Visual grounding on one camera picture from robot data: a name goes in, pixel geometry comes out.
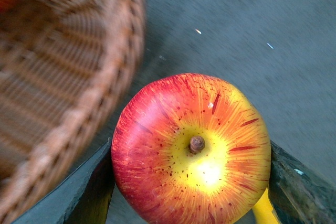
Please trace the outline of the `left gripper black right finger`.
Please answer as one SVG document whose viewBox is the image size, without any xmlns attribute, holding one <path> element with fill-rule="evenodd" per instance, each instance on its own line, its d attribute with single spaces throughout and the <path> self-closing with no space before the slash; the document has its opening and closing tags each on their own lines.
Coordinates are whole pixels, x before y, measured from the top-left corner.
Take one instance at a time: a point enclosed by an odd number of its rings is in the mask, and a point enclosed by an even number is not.
<svg viewBox="0 0 336 224">
<path fill-rule="evenodd" d="M 274 142 L 268 197 L 280 223 L 335 223 L 335 187 Z"/>
</svg>

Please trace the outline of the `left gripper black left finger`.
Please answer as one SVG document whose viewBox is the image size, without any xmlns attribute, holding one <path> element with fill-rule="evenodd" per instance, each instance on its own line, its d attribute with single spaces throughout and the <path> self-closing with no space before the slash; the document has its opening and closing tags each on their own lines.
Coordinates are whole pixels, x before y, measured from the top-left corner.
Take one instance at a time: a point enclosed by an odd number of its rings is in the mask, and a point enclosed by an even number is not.
<svg viewBox="0 0 336 224">
<path fill-rule="evenodd" d="M 13 223 L 105 223 L 114 189 L 111 143 L 109 138 Z"/>
</svg>

